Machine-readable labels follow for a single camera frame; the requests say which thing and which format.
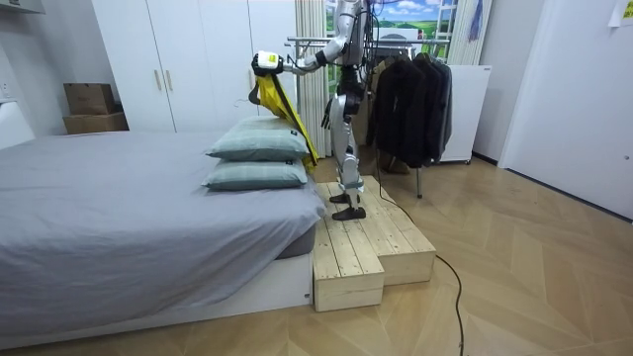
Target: white bed frame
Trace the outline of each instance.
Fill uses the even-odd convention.
[[[0,350],[141,330],[183,322],[218,317],[264,312],[282,308],[305,306],[312,303],[313,256],[311,253],[273,261],[257,277],[237,293],[218,304],[170,311],[87,329],[24,337],[0,337]]]

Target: light blue pillow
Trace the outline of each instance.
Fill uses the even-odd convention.
[[[252,117],[239,122],[205,154],[238,161],[287,161],[310,154],[306,138],[288,121]]]
[[[308,182],[300,160],[238,162],[221,160],[202,182],[212,190],[253,190],[299,187]]]

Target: robot leg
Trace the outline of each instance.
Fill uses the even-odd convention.
[[[332,215],[337,221],[364,219],[365,210],[358,206],[360,197],[359,189],[363,187],[363,181],[358,172],[358,158],[356,142],[352,133],[351,117],[345,115],[346,95],[334,95],[329,108],[330,134],[332,149],[338,167],[340,184],[343,194],[330,198],[333,203],[347,203],[349,208]]]

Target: window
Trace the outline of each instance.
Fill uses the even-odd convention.
[[[379,20],[380,37],[398,35],[408,40],[451,40],[457,4],[459,0],[400,0],[390,2],[376,0],[376,12]],[[325,25],[328,37],[334,36],[334,11],[336,0],[324,0]],[[437,57],[447,58],[449,45],[435,48],[432,45],[420,45],[416,52],[437,50]],[[340,67],[329,65],[327,68],[327,88],[329,95],[336,92],[340,77]]]

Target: wall outlet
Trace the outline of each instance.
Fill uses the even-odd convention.
[[[2,91],[2,96],[5,98],[11,98],[11,90],[9,90],[9,84],[2,83],[0,86],[0,91]]]

